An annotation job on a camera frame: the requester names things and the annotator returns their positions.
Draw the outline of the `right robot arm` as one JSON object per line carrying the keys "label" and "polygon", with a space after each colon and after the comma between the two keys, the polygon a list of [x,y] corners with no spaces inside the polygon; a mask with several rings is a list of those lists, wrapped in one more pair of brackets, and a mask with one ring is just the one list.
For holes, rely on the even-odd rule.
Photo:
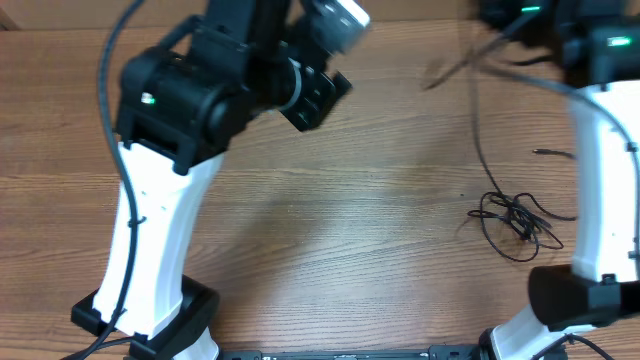
{"label": "right robot arm", "polygon": [[488,359],[561,359],[563,343],[639,313],[639,20],[622,1],[482,1],[503,39],[547,48],[575,125],[578,219],[568,265],[534,268],[528,305],[487,330]]}

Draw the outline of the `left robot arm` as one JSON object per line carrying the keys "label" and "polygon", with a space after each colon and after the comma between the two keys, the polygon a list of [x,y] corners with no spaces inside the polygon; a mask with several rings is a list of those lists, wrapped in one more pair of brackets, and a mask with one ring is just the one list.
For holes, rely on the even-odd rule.
{"label": "left robot arm", "polygon": [[286,1],[212,1],[126,63],[111,109],[113,50],[138,8],[119,18],[99,61],[99,109],[121,183],[104,278],[71,312],[94,336],[79,357],[119,332],[132,359],[215,359],[218,295],[184,273],[204,196],[232,139],[261,114],[278,111],[301,132],[322,124],[351,88],[327,64],[371,19],[346,0],[307,0],[295,21]]}

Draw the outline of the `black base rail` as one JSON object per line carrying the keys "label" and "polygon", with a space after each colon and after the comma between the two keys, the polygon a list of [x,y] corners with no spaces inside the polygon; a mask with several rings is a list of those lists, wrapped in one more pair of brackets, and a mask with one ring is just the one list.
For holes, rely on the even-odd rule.
{"label": "black base rail", "polygon": [[478,345],[432,345],[427,349],[261,352],[222,350],[221,360],[487,360]]}

